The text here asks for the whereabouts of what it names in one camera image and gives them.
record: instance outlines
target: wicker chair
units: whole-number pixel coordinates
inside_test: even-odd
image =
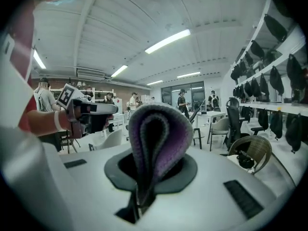
[[[239,152],[238,151],[239,145],[247,143],[247,142],[250,142],[250,145],[249,145],[248,150],[247,150],[247,155],[249,157],[251,157],[252,159],[254,159],[255,162],[256,162],[256,165],[254,166],[255,171],[253,173],[253,174],[256,174],[270,160],[271,145],[270,145],[270,142],[267,139],[265,139],[261,136],[257,136],[257,135],[246,136],[246,137],[243,137],[241,139],[238,139],[237,141],[235,141],[233,143],[233,145],[231,146],[230,151],[229,151],[229,156],[237,154]],[[256,169],[264,155],[265,155],[265,160],[264,160],[263,164],[261,165],[261,167]]]

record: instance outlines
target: black bag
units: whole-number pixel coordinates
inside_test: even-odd
[[[251,85],[249,84],[249,82],[246,82],[245,87],[244,87],[245,92],[247,93],[247,95],[249,97],[252,96],[252,90],[251,90]]]
[[[264,130],[269,128],[269,117],[266,109],[260,110],[258,122]]]
[[[245,54],[245,59],[248,63],[248,65],[250,67],[252,67],[252,65],[254,64],[254,60],[252,59],[252,57],[249,55],[249,53],[246,51],[246,54]]]
[[[289,10],[287,9],[287,7],[285,6],[283,0],[272,0],[273,3],[275,4],[277,10],[279,11],[280,14],[282,14],[285,17],[289,17],[292,18]]]
[[[266,83],[266,80],[265,80],[263,74],[261,74],[260,90],[261,90],[261,92],[263,92],[265,94],[265,96],[268,97],[270,95],[269,87],[268,87],[268,84]]]
[[[302,121],[301,115],[288,114],[285,138],[289,145],[292,146],[292,152],[299,150],[302,140]]]
[[[236,157],[239,161],[239,165],[245,169],[252,168],[255,165],[255,162],[252,158],[248,157],[246,153],[240,151],[240,154]]]
[[[275,139],[278,140],[282,137],[282,112],[280,110],[273,113],[269,128],[274,134],[276,134]]]
[[[255,97],[259,97],[261,96],[261,90],[260,90],[260,86],[256,80],[256,78],[252,78],[251,81],[251,90],[252,90],[252,94]]]
[[[269,78],[270,85],[278,91],[280,96],[282,96],[284,93],[284,87],[280,74],[275,66],[271,69]]]
[[[259,58],[261,58],[261,60],[263,60],[265,54],[264,54],[264,51],[262,50],[262,48],[254,40],[252,40],[251,42],[252,42],[252,44],[250,46],[250,50],[251,50],[252,54],[258,56]]]
[[[291,81],[292,89],[302,90],[306,87],[306,80],[302,67],[292,54],[289,55],[287,74]]]
[[[240,98],[244,99],[246,97],[245,93],[244,93],[244,87],[243,84],[240,86]]]
[[[246,65],[242,59],[240,60],[240,69],[241,69],[241,76],[243,76],[246,73]]]
[[[264,21],[270,33],[279,41],[284,42],[288,36],[287,30],[273,17],[268,14],[264,15]]]

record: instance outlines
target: fluorescent light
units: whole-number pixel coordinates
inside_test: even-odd
[[[155,82],[149,83],[149,84],[147,84],[147,85],[150,86],[150,85],[154,85],[154,84],[157,84],[157,83],[160,83],[160,82],[163,82],[163,81],[162,81],[162,80],[159,80],[159,81],[155,81]]]
[[[190,30],[186,29],[184,31],[181,31],[181,32],[179,32],[175,35],[172,35],[172,36],[158,42],[157,44],[155,44],[155,45],[151,46],[150,48],[146,49],[145,52],[148,53],[148,54],[151,54],[155,50],[158,50],[159,48],[164,47],[165,45],[170,44],[170,43],[172,43],[172,42],[174,42],[178,39],[181,39],[183,37],[186,37],[190,34],[191,34]]]
[[[200,74],[200,72],[196,72],[196,73],[191,73],[191,74],[186,74],[186,75],[180,75],[177,78],[182,78],[182,77],[186,77],[186,76],[191,76],[191,75],[198,75]]]
[[[37,50],[34,49],[34,54],[33,57],[35,59],[35,61],[37,61],[38,65],[40,66],[40,68],[42,69],[46,69],[46,66],[44,65],[44,63],[42,62],[42,60],[40,59]]]
[[[111,77],[116,77],[119,73],[121,73],[122,71],[124,71],[127,68],[128,68],[128,66],[123,65],[118,70],[116,70],[116,72],[113,75],[111,75]]]

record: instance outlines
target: white chair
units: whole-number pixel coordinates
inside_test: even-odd
[[[227,138],[228,132],[229,132],[229,119],[227,117],[220,119],[217,123],[212,123],[212,128],[210,130],[210,133],[211,133],[210,151],[212,150],[213,135],[226,135],[226,138]]]
[[[89,144],[90,151],[96,151],[101,149],[106,149],[110,147],[114,147],[120,145],[122,143],[122,130],[116,130],[109,134],[109,136],[105,139],[105,141],[99,145]]]

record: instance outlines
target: brick wall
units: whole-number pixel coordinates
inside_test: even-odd
[[[68,82],[68,79],[49,79],[49,83],[51,86],[51,89],[60,89],[64,87],[64,85]],[[143,89],[138,89],[138,88],[133,88],[133,87],[123,87],[123,86],[118,86],[118,85],[113,85],[113,84],[108,84],[108,83],[99,83],[99,82],[90,82],[90,81],[85,81],[86,86],[91,86],[94,87],[95,90],[109,90],[111,91],[112,89],[116,93],[116,96],[118,98],[122,99],[122,102],[127,102],[131,98],[131,93],[132,92],[137,92],[139,95],[150,95],[149,90],[143,90]],[[35,89],[38,87],[39,79],[33,79],[32,80],[32,88]]]

